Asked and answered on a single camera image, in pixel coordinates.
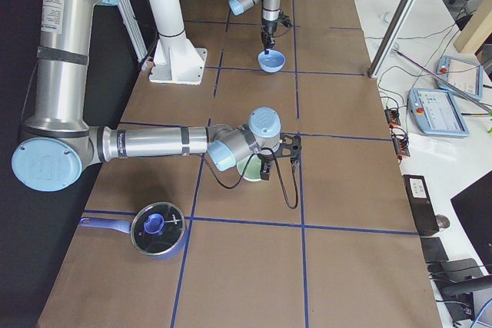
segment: tile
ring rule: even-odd
[[[365,75],[371,66],[361,30],[296,28],[298,70]]]
[[[196,48],[207,49],[206,67],[218,67],[225,40],[225,25],[208,22],[185,22],[186,37]]]
[[[302,140],[306,224],[416,232],[391,142]]]
[[[310,328],[442,327],[419,237],[306,230],[306,254]]]
[[[300,132],[390,138],[376,80],[300,74],[298,83]]]
[[[226,22],[228,0],[179,0],[185,21]]]
[[[294,8],[303,28],[361,28],[354,0],[294,0]]]
[[[200,85],[157,84],[141,72],[122,122],[203,126],[212,112],[216,69],[205,69]]]
[[[37,326],[169,326],[181,260],[147,257],[128,234],[79,227]]]
[[[258,54],[263,51],[260,33],[259,25],[229,25],[225,36],[222,67],[259,70]],[[285,56],[285,65],[282,71],[293,71],[295,63],[292,29],[283,36],[276,38],[275,41],[275,49]]]
[[[137,213],[149,204],[167,201],[188,216],[199,167],[200,158],[195,156],[113,159],[103,164],[85,208]]]
[[[302,275],[299,229],[195,221],[174,327],[304,326]]]
[[[292,205],[295,204],[294,184],[291,164],[288,158],[278,159],[284,186]],[[225,172],[217,172],[219,179],[231,186],[235,184],[240,173],[233,167]],[[299,171],[296,173],[299,185]],[[223,218],[232,220],[255,220],[275,223],[300,224],[300,207],[289,209],[274,164],[269,181],[248,182],[243,180],[233,190],[219,186],[207,167],[201,173],[201,182],[194,215],[196,217]]]
[[[295,74],[221,70],[212,122],[238,127],[259,107],[274,109],[283,132],[297,132]]]
[[[280,1],[281,10],[288,16],[291,21],[293,19],[293,11],[292,11],[292,0],[281,0]],[[253,8],[248,9],[242,15],[233,15],[231,13],[231,17],[229,18],[230,23],[249,23],[260,26],[261,25],[261,3],[256,4]],[[278,25],[277,31],[275,35],[281,35],[283,32],[286,32],[287,28],[283,25]]]

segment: white desk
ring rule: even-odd
[[[357,13],[361,20],[362,30],[366,37],[366,46],[371,57],[374,58],[381,40],[367,37],[382,38],[388,27],[388,22],[400,0],[355,0]],[[404,26],[398,35],[399,38],[426,36],[434,32],[442,31],[454,23],[451,15],[441,0],[417,0],[408,16]],[[439,35],[417,40],[397,40],[400,51],[425,65],[429,57],[437,49],[437,46],[447,34],[446,30]],[[433,58],[427,64],[430,70],[434,70],[439,57],[443,53],[447,42],[452,37],[457,37],[458,28],[455,25]],[[477,61],[474,55],[462,55],[457,52],[451,42],[444,53],[457,56],[466,61]],[[391,66],[400,66],[413,75],[421,71],[410,62],[395,54],[389,55],[384,61],[379,75],[381,76]],[[381,81],[381,87],[396,91],[407,98],[408,91],[412,88],[416,78],[407,73],[393,68]],[[489,78],[484,79],[485,84],[490,84]],[[416,88],[436,88],[435,81],[430,77],[421,77],[414,86]],[[492,103],[492,91],[484,89],[482,102]],[[395,94],[389,94],[400,105],[406,104]],[[478,107],[468,101],[457,98],[461,112],[482,113]],[[411,117],[406,119],[407,111],[400,109],[400,119],[410,138],[411,157],[403,159],[400,168],[402,174],[416,174],[425,177],[429,195],[434,206],[435,214],[443,214],[451,223],[450,228],[438,233],[450,260],[474,258],[482,264],[473,246],[464,233],[460,222],[454,213],[450,199],[463,189],[492,170],[492,155],[487,154],[492,144],[492,136],[487,130],[492,127],[489,118],[465,117],[465,122],[470,130],[470,136],[466,138],[442,138],[423,136]],[[446,307],[438,304],[443,326],[451,327],[451,319]]]

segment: label on robot arm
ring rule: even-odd
[[[64,0],[43,0],[41,31],[61,34]]]
[[[415,198],[427,199],[427,194],[425,193],[424,182],[417,178],[410,179],[410,186],[412,189],[412,195]]]

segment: blue cable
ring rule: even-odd
[[[475,317],[475,320],[472,322],[470,328],[474,328],[475,324],[479,323],[479,319],[480,319],[480,316],[482,315],[482,313],[485,311],[485,309],[487,309],[489,307],[489,305],[492,304],[492,299],[488,300],[485,305],[482,306],[482,308],[480,309],[480,311],[478,312],[477,316]]]

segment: saucepan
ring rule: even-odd
[[[140,210],[133,221],[83,217],[82,227],[107,228],[130,234],[135,248],[157,260],[173,257],[186,244],[185,216],[175,205],[153,203]]]

